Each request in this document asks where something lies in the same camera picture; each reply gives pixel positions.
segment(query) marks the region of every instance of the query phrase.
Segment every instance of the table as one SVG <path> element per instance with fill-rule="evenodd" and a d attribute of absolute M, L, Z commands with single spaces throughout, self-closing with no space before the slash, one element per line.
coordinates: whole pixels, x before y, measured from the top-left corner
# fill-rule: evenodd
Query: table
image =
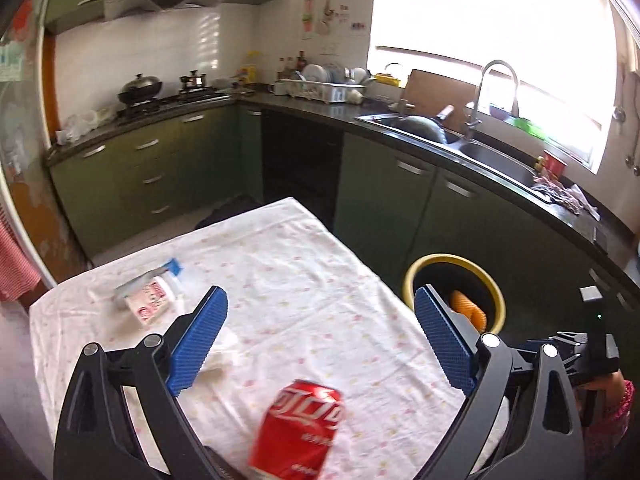
<path fill-rule="evenodd" d="M 112 300 L 113 289 L 177 258 L 184 303 L 144 330 Z M 82 347 L 135 346 L 193 310 L 210 285 L 229 298 L 222 368 L 201 371 L 178 400 L 202 443 L 248 473 L 265 410 L 304 378 L 343 392 L 346 418 L 321 479 L 411 479 L 453 421 L 464 397 L 449 386 L 414 314 L 298 202 L 285 199 L 76 276 L 30 311 L 36 378 L 52 436 Z M 166 471 L 127 388 L 149 463 Z M 504 431 L 503 403 L 482 456 Z"/>

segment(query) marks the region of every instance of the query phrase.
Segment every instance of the stainless steel sink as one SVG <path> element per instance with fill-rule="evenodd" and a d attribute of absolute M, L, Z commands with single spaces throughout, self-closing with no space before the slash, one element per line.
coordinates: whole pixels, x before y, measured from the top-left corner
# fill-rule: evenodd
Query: stainless steel sink
<path fill-rule="evenodd" d="M 466 158 L 478 166 L 510 180 L 539 199 L 549 202 L 548 197 L 531 189 L 531 186 L 534 184 L 533 179 L 536 176 L 536 173 L 529 166 L 526 166 L 525 164 L 522 164 L 514 158 L 498 152 L 493 148 L 489 148 L 476 140 L 465 139 L 462 135 L 447 129 L 445 129 L 445 135 L 447 136 L 448 141 L 447 144 L 440 144 L 409 132 L 405 132 L 398 128 L 398 121 L 401 118 L 402 116 L 399 114 L 382 114 L 361 116 L 358 117 L 357 120 L 364 123 L 382 126 L 385 130 L 389 130 L 397 134 L 403 134 L 413 137 L 414 139 L 420 139 L 422 142 L 426 142 L 432 146 L 437 146 L 440 149 L 446 150 L 447 152 L 453 153 L 459 157 Z"/>
<path fill-rule="evenodd" d="M 401 124 L 399 124 L 399 121 L 402 118 L 404 118 L 404 116 L 399 114 L 383 114 L 383 115 L 362 116 L 362 117 L 357 117 L 356 119 L 364 123 L 378 124 L 379 126 L 385 126 L 390 130 L 394 130 L 396 132 L 409 135 L 412 137 L 417 137 L 420 140 L 423 140 L 424 142 L 429 142 L 431 144 L 437 144 L 439 146 L 443 146 L 443 144 L 439 142 L 434 142 L 433 140 L 425 139 L 411 132 L 404 131 L 402 129 Z M 462 138 L 462 136 L 460 136 L 460 134 L 457 134 L 456 132 L 452 132 L 451 130 L 447 130 L 446 128 L 443 128 L 443 130 L 444 130 L 445 137 L 447 138 L 447 144 L 456 143 Z"/>
<path fill-rule="evenodd" d="M 510 156 L 500 153 L 478 142 L 467 142 L 458 151 L 493 170 L 508 176 L 523 186 L 533 186 L 534 171 Z"/>

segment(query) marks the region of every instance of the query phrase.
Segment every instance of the red soda can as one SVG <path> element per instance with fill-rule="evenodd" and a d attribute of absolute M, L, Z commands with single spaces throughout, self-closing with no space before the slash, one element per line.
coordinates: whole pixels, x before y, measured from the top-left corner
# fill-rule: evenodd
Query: red soda can
<path fill-rule="evenodd" d="M 296 379 L 267 410 L 249 466 L 270 480 L 313 480 L 342 419 L 342 394 Z"/>

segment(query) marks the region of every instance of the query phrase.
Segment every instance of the person's hand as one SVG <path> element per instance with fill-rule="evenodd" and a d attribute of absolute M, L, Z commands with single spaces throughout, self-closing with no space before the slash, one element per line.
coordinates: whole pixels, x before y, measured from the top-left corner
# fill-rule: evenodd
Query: person's hand
<path fill-rule="evenodd" d="M 612 374 L 596 377 L 593 381 L 578 386 L 581 390 L 602 390 L 606 394 L 605 406 L 613 408 L 622 402 L 626 394 L 625 378 L 618 370 Z"/>

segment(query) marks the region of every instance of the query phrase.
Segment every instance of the cutting board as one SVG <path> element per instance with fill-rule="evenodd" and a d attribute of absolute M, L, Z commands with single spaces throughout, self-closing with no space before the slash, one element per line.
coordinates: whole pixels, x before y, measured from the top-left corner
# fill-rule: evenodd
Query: cutting board
<path fill-rule="evenodd" d="M 474 99 L 476 86 L 431 72 L 413 69 L 406 84 L 403 99 L 415 105 L 412 114 L 434 116 L 445 106 L 455 110 L 444 121 L 444 126 L 455 132 L 463 132 L 466 122 L 465 105 Z"/>

